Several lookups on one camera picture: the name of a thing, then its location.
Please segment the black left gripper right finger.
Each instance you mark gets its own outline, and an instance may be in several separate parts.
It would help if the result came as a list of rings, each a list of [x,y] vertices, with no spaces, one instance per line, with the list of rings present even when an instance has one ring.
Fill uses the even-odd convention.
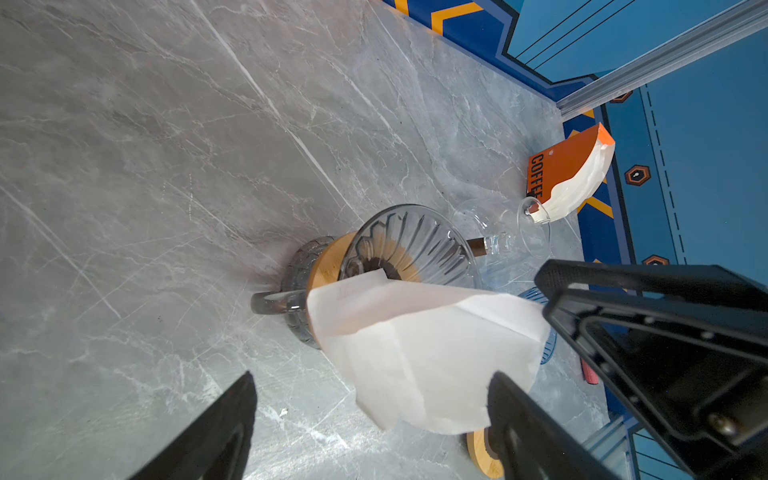
[[[488,387],[490,443],[506,479],[614,479],[503,372]]]

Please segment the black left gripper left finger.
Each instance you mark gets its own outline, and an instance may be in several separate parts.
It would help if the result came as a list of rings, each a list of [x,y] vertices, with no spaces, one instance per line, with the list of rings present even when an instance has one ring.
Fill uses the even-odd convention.
[[[257,409],[253,376],[245,372],[134,479],[241,479]]]

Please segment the grey ribbed glass dripper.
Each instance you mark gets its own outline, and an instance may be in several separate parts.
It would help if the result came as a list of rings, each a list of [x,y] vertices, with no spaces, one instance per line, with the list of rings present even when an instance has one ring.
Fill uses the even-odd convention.
[[[391,280],[482,286],[468,241],[442,214],[417,204],[395,205],[366,221],[352,237],[338,278],[376,270]]]

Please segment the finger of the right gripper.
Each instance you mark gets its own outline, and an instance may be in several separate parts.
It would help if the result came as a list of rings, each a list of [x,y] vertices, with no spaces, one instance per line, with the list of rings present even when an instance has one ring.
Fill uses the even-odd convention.
[[[767,289],[717,265],[549,260],[543,314],[696,479],[767,475]]]

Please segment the white paper coffee filter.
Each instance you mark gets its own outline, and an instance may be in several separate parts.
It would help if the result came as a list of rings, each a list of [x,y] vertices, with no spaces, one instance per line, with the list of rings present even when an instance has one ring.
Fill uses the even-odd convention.
[[[540,304],[381,270],[312,289],[307,310],[321,350],[382,430],[400,421],[440,435],[489,427],[493,375],[530,391],[548,336]]]

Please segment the grey glass carafe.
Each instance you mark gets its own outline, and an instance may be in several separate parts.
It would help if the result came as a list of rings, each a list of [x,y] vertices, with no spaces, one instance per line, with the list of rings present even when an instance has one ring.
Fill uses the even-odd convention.
[[[256,315],[283,315],[291,333],[304,345],[319,350],[310,331],[306,298],[313,267],[321,254],[335,241],[323,236],[302,245],[291,257],[276,292],[257,292],[251,296],[250,307]]]

